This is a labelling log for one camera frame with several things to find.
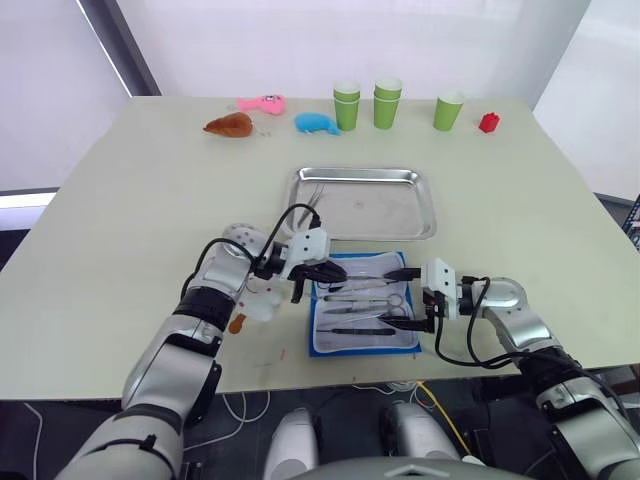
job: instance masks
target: blue plush toy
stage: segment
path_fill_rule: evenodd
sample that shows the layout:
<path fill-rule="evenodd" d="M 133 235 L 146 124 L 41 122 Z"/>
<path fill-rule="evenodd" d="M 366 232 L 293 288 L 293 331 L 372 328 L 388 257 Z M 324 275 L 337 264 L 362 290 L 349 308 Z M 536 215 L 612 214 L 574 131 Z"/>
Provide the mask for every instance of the blue plush toy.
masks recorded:
<path fill-rule="evenodd" d="M 326 130 L 332 135 L 340 135 L 336 122 L 322 113 L 301 113 L 295 120 L 296 128 L 301 132 L 315 132 Z"/>

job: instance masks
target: stainless steel tray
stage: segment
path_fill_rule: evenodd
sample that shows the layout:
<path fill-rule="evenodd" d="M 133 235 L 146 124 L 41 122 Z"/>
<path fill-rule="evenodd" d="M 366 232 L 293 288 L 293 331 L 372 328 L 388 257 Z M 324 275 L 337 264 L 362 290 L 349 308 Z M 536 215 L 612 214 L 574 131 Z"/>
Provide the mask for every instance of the stainless steel tray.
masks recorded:
<path fill-rule="evenodd" d="M 412 170 L 301 168 L 291 177 L 285 206 L 309 203 L 314 193 L 322 226 L 336 240 L 420 240 L 436 233 L 429 187 Z M 287 235 L 308 228 L 304 212 L 289 215 Z"/>

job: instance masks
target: table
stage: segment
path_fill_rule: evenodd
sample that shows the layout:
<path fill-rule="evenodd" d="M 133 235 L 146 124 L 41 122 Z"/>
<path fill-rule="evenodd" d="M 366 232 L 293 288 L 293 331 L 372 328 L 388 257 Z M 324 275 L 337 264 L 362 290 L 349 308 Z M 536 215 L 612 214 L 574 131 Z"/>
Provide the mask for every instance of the table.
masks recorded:
<path fill-rule="evenodd" d="M 331 101 L 294 99 L 281 117 L 253 114 L 249 138 L 202 132 L 232 105 L 135 98 L 80 162 L 0 274 L 0 398 L 119 397 L 203 245 L 234 222 L 270 230 L 304 166 L 403 167 L 429 182 L 435 237 L 334 251 L 398 249 L 414 266 L 440 256 L 459 274 L 511 277 L 586 367 L 640 360 L 637 252 L 523 102 L 469 101 L 443 133 L 431 101 L 403 100 L 388 131 L 363 101 L 358 128 L 334 137 L 293 128 Z M 477 129 L 487 111 L 502 117 L 490 135 Z M 464 358 L 464 327 L 447 325 L 450 355 Z M 482 357 L 502 352 L 488 322 L 475 335 Z M 495 374 L 443 363 L 427 334 L 416 356 L 312 359 L 307 338 L 305 301 L 245 322 L 225 336 L 218 391 Z"/>

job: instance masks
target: green cup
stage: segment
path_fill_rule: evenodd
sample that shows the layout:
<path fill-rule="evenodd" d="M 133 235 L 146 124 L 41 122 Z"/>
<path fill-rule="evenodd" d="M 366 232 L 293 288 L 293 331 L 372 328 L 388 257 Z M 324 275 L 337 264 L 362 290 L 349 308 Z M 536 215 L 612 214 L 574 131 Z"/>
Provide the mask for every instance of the green cup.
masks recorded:
<path fill-rule="evenodd" d="M 462 92 L 451 92 L 438 97 L 436 114 L 433 118 L 433 127 L 443 132 L 448 132 L 458 118 L 458 113 L 464 103 Z"/>
<path fill-rule="evenodd" d="M 356 128 L 360 85 L 357 82 L 336 82 L 333 85 L 333 103 L 336 107 L 336 123 L 345 132 Z"/>
<path fill-rule="evenodd" d="M 402 95 L 402 81 L 398 78 L 376 80 L 373 91 L 373 124 L 383 130 L 393 126 Z"/>

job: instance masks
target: orange object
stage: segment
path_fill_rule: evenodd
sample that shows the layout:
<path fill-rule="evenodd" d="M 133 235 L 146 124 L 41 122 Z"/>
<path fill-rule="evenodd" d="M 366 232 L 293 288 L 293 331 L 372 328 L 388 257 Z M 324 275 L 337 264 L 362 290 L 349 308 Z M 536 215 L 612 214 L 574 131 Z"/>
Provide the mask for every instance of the orange object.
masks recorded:
<path fill-rule="evenodd" d="M 237 112 L 226 117 L 216 118 L 207 123 L 203 130 L 225 137 L 248 137 L 253 130 L 253 122 L 251 122 L 251 117 L 246 113 Z"/>
<path fill-rule="evenodd" d="M 242 313 L 236 315 L 236 318 L 234 318 L 233 321 L 229 324 L 229 333 L 233 333 L 234 335 L 236 333 L 240 333 L 240 330 L 242 330 L 242 322 L 244 322 L 246 318 L 247 316 L 243 315 Z"/>

